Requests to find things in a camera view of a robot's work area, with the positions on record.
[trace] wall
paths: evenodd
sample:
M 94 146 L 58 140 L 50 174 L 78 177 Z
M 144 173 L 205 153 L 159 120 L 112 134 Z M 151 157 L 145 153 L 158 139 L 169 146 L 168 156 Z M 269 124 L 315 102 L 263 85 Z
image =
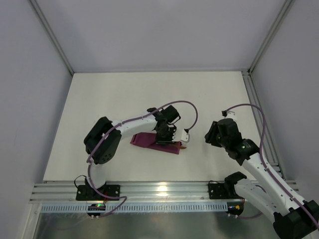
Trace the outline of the wall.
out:
M 289 178 L 319 201 L 319 1 L 297 0 L 254 72 Z
M 44 174 L 71 76 L 27 0 L 0 3 L 0 234 L 25 223 Z
M 284 0 L 37 0 L 75 72 L 248 68 Z

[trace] black cable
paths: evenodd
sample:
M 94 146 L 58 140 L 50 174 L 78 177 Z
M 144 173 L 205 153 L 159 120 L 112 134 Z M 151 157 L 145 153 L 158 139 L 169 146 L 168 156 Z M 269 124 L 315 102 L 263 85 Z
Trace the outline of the black cable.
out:
M 86 178 L 85 175 L 80 175 L 80 176 L 77 176 L 77 177 L 74 179 L 74 186 L 75 186 L 77 189 L 79 189 L 79 187 L 76 185 L 75 181 L 76 181 L 79 177 L 85 177 L 85 178 Z

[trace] white arm segment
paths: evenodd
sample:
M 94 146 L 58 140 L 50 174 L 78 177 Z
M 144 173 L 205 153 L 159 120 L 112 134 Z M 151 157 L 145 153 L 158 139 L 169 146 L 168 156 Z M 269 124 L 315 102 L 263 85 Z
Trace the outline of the white arm segment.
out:
M 235 184 L 235 191 L 238 196 L 247 199 L 259 209 L 270 221 L 275 221 L 274 212 L 277 206 L 272 199 L 259 187 L 256 187 L 249 179 L 242 179 Z
M 271 165 L 266 162 L 269 170 L 277 178 L 277 180 L 288 190 L 290 193 L 302 203 L 304 198 L 296 193 L 271 167 Z M 277 206 L 276 211 L 279 212 L 282 216 L 289 213 L 289 208 L 297 209 L 299 206 L 297 203 L 292 201 L 290 197 L 282 190 L 282 188 L 276 183 L 276 181 L 270 176 L 263 166 L 260 154 L 255 153 L 250 156 L 249 160 L 245 160 L 242 165 L 248 172 L 250 172 L 256 180 L 263 186 L 267 194 L 272 198 L 275 205 Z
M 144 116 L 146 114 L 149 114 L 149 112 L 144 112 L 140 116 Z M 115 126 L 122 121 L 120 121 L 120 120 L 113 121 L 112 125 Z M 150 116 L 145 117 L 143 119 L 139 119 L 139 120 L 125 123 L 125 124 L 117 127 L 116 130 L 119 130 L 121 132 L 121 135 L 122 135 L 121 140 L 122 140 L 126 137 L 132 137 L 134 134 L 137 134 L 140 132 L 151 132 L 152 130 L 155 129 L 156 124 L 157 124 L 157 121 L 155 120 L 155 117 L 153 115 L 150 115 Z M 105 167 L 106 167 L 106 163 L 104 163 L 104 164 L 92 163 L 91 179 L 92 179 L 94 186 L 96 188 L 103 186 L 106 182 L 106 173 L 105 173 L 106 169 L 105 169 Z

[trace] white table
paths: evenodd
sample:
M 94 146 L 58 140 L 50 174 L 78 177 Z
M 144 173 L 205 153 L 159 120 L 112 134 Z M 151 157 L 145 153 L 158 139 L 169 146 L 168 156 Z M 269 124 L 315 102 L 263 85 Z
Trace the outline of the white table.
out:
M 199 118 L 190 131 L 188 148 L 175 155 L 133 146 L 131 139 L 124 139 L 107 163 L 108 180 L 223 180 L 237 171 L 254 179 L 224 149 L 204 141 L 212 121 L 222 118 L 222 110 L 249 102 L 241 72 L 166 72 L 75 74 L 44 180 L 73 181 L 87 173 L 83 140 L 100 117 L 123 120 L 176 100 L 191 101 L 198 108 Z M 182 117 L 177 127 L 192 125 L 194 109 L 187 104 L 174 107 Z M 241 107 L 235 112 L 243 137 L 258 144 L 251 108 Z

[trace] gray floor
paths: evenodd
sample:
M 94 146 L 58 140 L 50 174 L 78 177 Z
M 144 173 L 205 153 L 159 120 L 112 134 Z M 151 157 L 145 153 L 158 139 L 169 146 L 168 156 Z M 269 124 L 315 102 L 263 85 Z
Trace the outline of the gray floor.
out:
M 248 203 L 244 216 L 258 211 Z M 226 213 L 115 214 L 84 220 L 83 214 L 42 214 L 34 239 L 277 239 L 271 223 L 261 216 L 253 220 L 228 218 Z

